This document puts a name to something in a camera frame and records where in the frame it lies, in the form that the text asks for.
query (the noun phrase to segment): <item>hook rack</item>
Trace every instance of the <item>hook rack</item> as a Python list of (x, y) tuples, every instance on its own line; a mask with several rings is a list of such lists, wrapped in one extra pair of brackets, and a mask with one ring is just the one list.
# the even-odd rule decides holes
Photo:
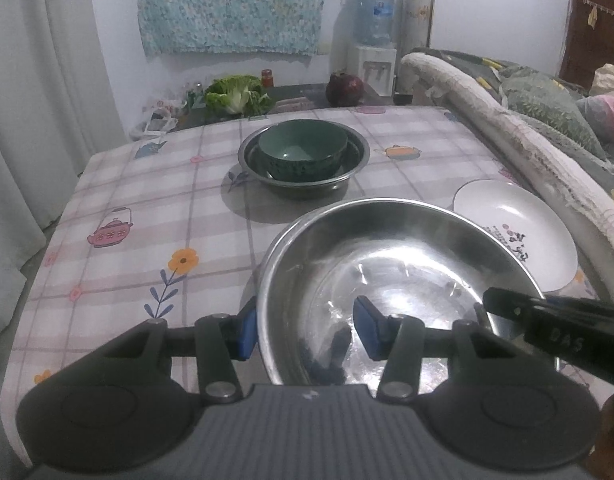
[(606, 12), (607, 14), (610, 14), (610, 15), (614, 16), (614, 10), (611, 10), (611, 9), (605, 7), (605, 6), (600, 5), (600, 4), (596, 4), (596, 3), (592, 2), (591, 0), (583, 0), (583, 3), (585, 5), (596, 7), (598, 10), (602, 10), (602, 12)]

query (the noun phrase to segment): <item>water bottle label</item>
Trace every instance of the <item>water bottle label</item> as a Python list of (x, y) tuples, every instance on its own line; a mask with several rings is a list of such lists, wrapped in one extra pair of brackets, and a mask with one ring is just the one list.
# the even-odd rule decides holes
[(375, 7), (373, 7), (373, 15), (381, 16), (383, 18), (388, 18), (389, 16), (393, 16), (393, 6), (389, 4), (385, 4), (384, 2), (378, 2)]

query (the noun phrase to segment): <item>plaid tablecloth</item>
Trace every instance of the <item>plaid tablecloth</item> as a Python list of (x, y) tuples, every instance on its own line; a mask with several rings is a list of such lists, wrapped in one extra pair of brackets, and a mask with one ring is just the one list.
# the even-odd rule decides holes
[[(295, 118), (346, 124), (369, 142), (369, 164), (344, 194), (287, 200), (242, 173), (236, 157), (242, 140)], [(164, 140), (93, 156), (56, 228), (2, 388), (5, 431), (23, 458), (15, 412), (34, 384), (148, 317), (164, 313), (168, 325), (177, 327), (213, 312), (236, 313), (255, 293), (256, 267), (288, 222), (327, 203), (363, 196), (449, 207), (471, 180), (510, 178), (466, 126), (437, 107), (278, 114), (202, 126)], [(186, 248), (195, 253), (180, 251)], [(568, 293), (585, 295), (587, 287), (579, 273)], [(197, 390), (191, 359), (174, 360), (172, 377)]]

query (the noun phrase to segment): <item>white curtain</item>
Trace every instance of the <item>white curtain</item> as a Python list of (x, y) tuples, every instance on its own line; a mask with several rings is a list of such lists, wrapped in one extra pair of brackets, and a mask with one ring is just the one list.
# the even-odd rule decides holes
[(0, 0), (0, 332), (91, 155), (126, 142), (91, 0)]

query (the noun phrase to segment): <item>pink teapot print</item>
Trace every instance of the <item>pink teapot print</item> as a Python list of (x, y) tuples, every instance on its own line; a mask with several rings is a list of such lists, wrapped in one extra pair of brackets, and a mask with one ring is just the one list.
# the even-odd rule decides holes
[(111, 247), (122, 242), (132, 228), (132, 210), (119, 207), (104, 216), (98, 228), (87, 237), (94, 247)]

